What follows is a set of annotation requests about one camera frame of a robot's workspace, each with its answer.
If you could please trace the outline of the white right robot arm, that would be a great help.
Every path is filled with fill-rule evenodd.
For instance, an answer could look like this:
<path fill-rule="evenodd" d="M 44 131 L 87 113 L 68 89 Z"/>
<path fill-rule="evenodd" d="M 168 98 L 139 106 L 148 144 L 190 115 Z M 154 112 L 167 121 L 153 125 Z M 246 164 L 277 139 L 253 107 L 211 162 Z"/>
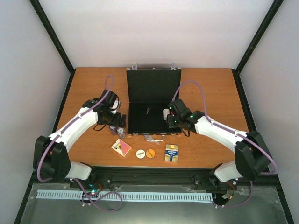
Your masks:
<path fill-rule="evenodd" d="M 266 174 L 265 170 L 273 159 L 259 132 L 238 131 L 211 119 L 204 112 L 191 112 L 181 99 L 170 102 L 168 108 L 169 128 L 178 127 L 188 133 L 209 137 L 234 153 L 234 160 L 214 168 L 210 177 L 212 183 L 227 182 L 236 178 L 254 181 L 259 175 Z"/>

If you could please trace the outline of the blue playing card deck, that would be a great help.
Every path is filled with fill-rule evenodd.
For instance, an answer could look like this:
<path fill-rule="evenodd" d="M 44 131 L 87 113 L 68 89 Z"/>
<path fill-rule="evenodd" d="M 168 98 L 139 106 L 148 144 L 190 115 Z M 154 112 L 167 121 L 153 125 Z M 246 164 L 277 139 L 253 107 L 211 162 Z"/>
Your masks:
<path fill-rule="evenodd" d="M 164 160 L 167 162 L 178 162 L 178 145 L 166 144 Z"/>

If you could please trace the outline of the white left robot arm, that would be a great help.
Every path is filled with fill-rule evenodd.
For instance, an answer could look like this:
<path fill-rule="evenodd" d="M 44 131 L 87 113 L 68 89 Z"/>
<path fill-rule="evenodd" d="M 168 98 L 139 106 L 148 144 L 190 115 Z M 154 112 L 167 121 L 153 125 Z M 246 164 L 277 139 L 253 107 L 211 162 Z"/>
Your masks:
<path fill-rule="evenodd" d="M 92 126 L 125 125 L 125 115 L 118 111 L 120 106 L 119 97 L 110 90 L 104 90 L 100 98 L 84 102 L 79 112 L 62 128 L 48 137 L 38 137 L 33 158 L 37 179 L 41 182 L 80 179 L 87 188 L 94 187 L 97 182 L 95 168 L 82 162 L 70 161 L 68 153 Z"/>

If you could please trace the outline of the white poker chip stack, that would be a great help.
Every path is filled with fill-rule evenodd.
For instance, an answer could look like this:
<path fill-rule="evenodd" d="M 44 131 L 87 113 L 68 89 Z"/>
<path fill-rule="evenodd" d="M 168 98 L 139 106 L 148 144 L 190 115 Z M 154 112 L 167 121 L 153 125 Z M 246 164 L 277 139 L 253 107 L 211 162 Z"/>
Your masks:
<path fill-rule="evenodd" d="M 163 120 L 167 120 L 167 116 L 170 114 L 170 110 L 168 108 L 163 109 Z"/>

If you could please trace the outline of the red playing card deck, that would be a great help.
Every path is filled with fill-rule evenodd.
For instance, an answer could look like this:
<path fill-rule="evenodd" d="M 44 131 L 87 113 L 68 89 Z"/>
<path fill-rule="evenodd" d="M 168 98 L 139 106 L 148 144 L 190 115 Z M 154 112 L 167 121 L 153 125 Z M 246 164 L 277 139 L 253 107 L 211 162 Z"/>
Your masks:
<path fill-rule="evenodd" d="M 123 140 L 117 139 L 111 148 L 122 157 L 125 157 L 132 147 Z"/>

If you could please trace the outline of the orange blind button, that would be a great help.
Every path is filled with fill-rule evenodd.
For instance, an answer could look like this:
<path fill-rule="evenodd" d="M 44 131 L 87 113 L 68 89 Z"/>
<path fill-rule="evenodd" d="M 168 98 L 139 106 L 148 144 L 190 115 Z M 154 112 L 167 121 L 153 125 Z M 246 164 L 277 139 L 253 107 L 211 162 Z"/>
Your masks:
<path fill-rule="evenodd" d="M 153 149 L 148 149 L 147 151 L 146 151 L 146 156 L 148 157 L 148 158 L 154 158 L 155 157 L 155 155 L 156 155 L 156 152 L 153 150 Z"/>

